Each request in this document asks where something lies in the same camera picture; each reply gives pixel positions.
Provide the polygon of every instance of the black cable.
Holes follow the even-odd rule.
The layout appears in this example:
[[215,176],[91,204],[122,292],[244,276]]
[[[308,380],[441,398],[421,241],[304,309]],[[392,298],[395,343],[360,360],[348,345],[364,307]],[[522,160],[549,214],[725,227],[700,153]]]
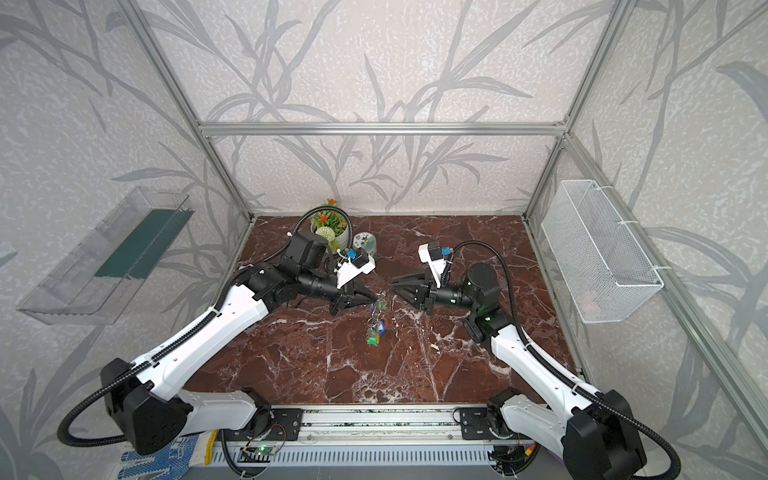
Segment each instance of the black cable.
[[230,450],[227,447],[227,439],[224,438],[224,430],[219,430],[219,442],[221,442],[221,450],[224,453],[224,461],[227,462],[227,465],[230,467],[230,470],[235,472],[238,477],[240,477],[240,478],[256,478],[256,476],[259,475],[259,473],[261,473],[261,472],[259,472],[259,473],[256,473],[255,475],[251,475],[250,473],[246,472],[245,470],[240,470],[240,468],[238,468],[238,466],[235,465],[235,462],[232,459],[232,455],[230,455]]
[[528,343],[526,343],[526,341],[528,340],[528,336],[525,334],[525,331],[523,330],[523,327],[520,324],[520,320],[518,319],[517,306],[515,305],[515,295],[512,290],[512,275],[509,273],[509,267],[507,266],[507,263],[504,261],[504,258],[498,251],[496,251],[494,247],[488,245],[486,242],[481,242],[480,240],[465,240],[459,243],[458,245],[456,245],[456,247],[454,247],[454,249],[451,251],[451,254],[449,255],[448,262],[445,265],[445,270],[443,270],[441,284],[446,285],[448,281],[450,281],[451,267],[453,264],[454,253],[460,248],[464,247],[465,245],[479,245],[481,247],[485,247],[489,249],[491,252],[493,252],[496,258],[498,258],[498,261],[502,264],[502,268],[504,269],[504,275],[507,280],[507,294],[509,297],[509,309],[512,315],[512,323],[513,325],[515,325],[515,328],[517,329],[518,335],[520,336],[520,340],[525,344],[524,345],[526,347],[525,349],[531,355],[533,355],[533,357],[540,364],[542,364],[543,367],[545,367],[558,380],[563,382],[569,389],[573,389],[576,393],[583,396],[590,402],[599,405],[602,409],[609,411],[610,413],[617,416],[619,419],[624,420],[627,424],[632,425],[633,428],[643,433],[643,435],[647,436],[649,439],[656,442],[656,444],[659,445],[667,453],[667,456],[669,456],[669,459],[670,459],[670,466],[664,473],[660,475],[651,475],[647,477],[642,475],[632,475],[632,479],[673,480],[674,478],[677,478],[681,470],[680,456],[677,454],[677,452],[675,452],[674,447],[670,445],[669,442],[667,442],[667,440],[663,439],[661,435],[657,434],[656,432],[651,430],[650,427],[644,425],[643,423],[638,422],[633,417],[629,415],[625,415],[622,412],[619,412],[613,406],[606,403],[603,399],[598,398],[597,396],[581,388],[580,386],[576,386],[575,382],[573,382],[567,376],[563,375],[563,373],[560,372],[560,370],[558,370],[554,365],[550,364],[550,362],[548,362],[543,356],[541,356],[541,354],[538,351],[536,351],[536,348],[527,348]]
[[[227,294],[230,291],[230,288],[232,287],[232,284],[234,280],[240,275],[242,272],[238,271],[235,272],[224,284],[224,288],[221,290],[221,293],[219,294],[218,299],[216,300],[216,303],[214,304],[215,310],[221,310],[221,307],[224,305],[224,300],[227,298]],[[210,312],[208,313],[203,320],[201,320],[199,323],[197,323],[195,326],[190,328],[184,335],[180,336],[173,342],[169,343],[167,346],[165,346],[161,351],[155,353],[152,356],[152,362],[157,362],[163,357],[165,357],[168,353],[174,351],[176,348],[178,348],[179,345],[186,342],[190,338],[192,338],[197,332],[201,331],[208,323],[210,323],[211,320],[216,318],[216,312]],[[126,438],[125,435],[116,435],[112,437],[103,437],[100,439],[83,439],[80,437],[76,437],[72,435],[69,432],[69,427],[72,425],[72,422],[89,406],[93,405],[96,400],[99,400],[103,396],[107,395],[112,390],[116,389],[118,386],[122,385],[123,383],[127,382],[128,380],[134,378],[136,375],[138,375],[140,372],[144,371],[145,369],[149,368],[152,365],[151,362],[142,362],[127,372],[124,372],[116,379],[112,380],[108,385],[101,387],[96,392],[90,394],[85,400],[78,403],[62,420],[61,423],[58,426],[58,429],[56,430],[56,436],[58,437],[58,441],[63,443],[64,445],[68,445],[71,447],[99,447],[103,445],[111,445],[113,443],[120,443],[125,442]]]
[[[349,249],[352,249],[352,242],[355,240],[354,239],[354,235],[355,234],[354,234],[353,229],[352,229],[352,220],[349,218],[349,215],[347,215],[347,213],[344,210],[342,210],[342,209],[340,209],[338,207],[330,207],[330,206],[328,206],[328,207],[326,207],[326,206],[314,207],[312,210],[309,210],[304,215],[302,215],[301,218],[299,219],[299,221],[296,222],[296,226],[293,228],[293,230],[291,230],[291,235],[295,235],[296,232],[299,231],[299,228],[301,227],[301,224],[304,223],[312,215],[316,214],[317,212],[322,212],[322,211],[325,211],[325,210],[330,210],[332,212],[336,212],[338,214],[341,214],[342,217],[344,217],[344,220],[346,220],[346,226],[347,226],[347,228],[349,228],[349,238],[346,239],[346,247],[349,248]],[[269,255],[264,260],[261,260],[261,262],[268,262],[268,261],[272,260],[274,257],[277,257],[278,255],[280,255],[282,252],[285,251],[286,248],[288,248],[288,244],[289,243],[290,243],[290,238],[288,239],[287,242],[285,242],[283,244],[283,246],[277,252],[273,253],[272,255]]]
[[526,468],[530,467],[531,464],[533,463],[533,461],[536,459],[536,455],[538,455],[539,449],[541,449],[541,446],[539,444],[535,444],[533,452],[531,452],[530,455],[528,455],[526,457],[523,457],[523,458],[516,459],[516,460],[512,460],[510,458],[502,458],[502,457],[500,457],[498,455],[494,455],[491,452],[488,452],[488,457],[490,457],[493,460],[495,460],[497,462],[500,462],[500,463],[517,464],[517,463],[522,462],[522,465],[519,468],[516,468],[517,465],[512,466],[511,467],[512,468],[512,473],[509,474],[509,475],[504,473],[504,469],[503,468],[498,468],[498,469],[494,468],[494,470],[496,472],[501,473],[505,477],[509,477],[509,476],[517,475],[518,473],[522,472]]

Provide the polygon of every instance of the red marble surface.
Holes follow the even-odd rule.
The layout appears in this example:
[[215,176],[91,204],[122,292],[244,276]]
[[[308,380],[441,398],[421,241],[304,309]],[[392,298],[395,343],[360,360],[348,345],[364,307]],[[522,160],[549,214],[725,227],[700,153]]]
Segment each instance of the red marble surface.
[[[296,220],[259,219],[241,261],[256,263],[275,251]],[[510,267],[523,327],[573,370],[520,217],[357,217],[353,224],[356,232],[376,235],[376,270],[359,277],[374,292],[389,290],[396,276],[423,270],[416,253],[421,243],[439,240],[441,245],[453,246],[473,238],[494,245]],[[497,263],[481,247],[462,249],[455,259],[453,280],[478,261]],[[503,282],[500,270],[499,281]],[[427,316],[396,298],[390,328],[378,346],[366,344],[369,312],[369,307],[362,306],[331,317],[327,302],[294,301],[233,339],[195,373],[186,388],[228,392],[248,386],[273,404],[482,403],[514,386],[541,401],[520,376],[470,340],[461,323],[465,310],[437,307]]]

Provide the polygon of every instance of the metal bracket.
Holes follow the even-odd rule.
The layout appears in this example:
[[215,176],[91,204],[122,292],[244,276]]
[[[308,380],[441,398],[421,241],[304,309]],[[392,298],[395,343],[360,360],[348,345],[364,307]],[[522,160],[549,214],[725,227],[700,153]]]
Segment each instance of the metal bracket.
[[[286,442],[295,442],[299,439],[299,430],[301,429],[301,417],[304,415],[302,409],[273,409],[275,414],[275,423],[285,429]],[[265,440],[283,441],[283,429],[274,428]]]
[[462,424],[462,438],[464,440],[499,440],[491,433],[487,415],[488,409],[485,407],[458,409],[458,420]]

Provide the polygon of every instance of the green strip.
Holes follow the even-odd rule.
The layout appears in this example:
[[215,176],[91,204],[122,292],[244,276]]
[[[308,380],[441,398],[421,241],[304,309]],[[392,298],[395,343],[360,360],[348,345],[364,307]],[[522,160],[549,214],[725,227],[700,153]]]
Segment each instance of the green strip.
[[194,210],[151,210],[98,269],[96,276],[146,279]]

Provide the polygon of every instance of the vent grille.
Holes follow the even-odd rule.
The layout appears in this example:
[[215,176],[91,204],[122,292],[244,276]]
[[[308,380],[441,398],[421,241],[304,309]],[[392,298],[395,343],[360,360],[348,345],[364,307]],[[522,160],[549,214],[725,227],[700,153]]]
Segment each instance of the vent grille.
[[[382,446],[287,446],[270,457],[273,467],[360,465],[490,465],[490,445],[382,445]],[[230,447],[233,458],[238,448]],[[221,448],[214,451],[210,466],[226,465]],[[253,463],[239,463],[255,466]]]

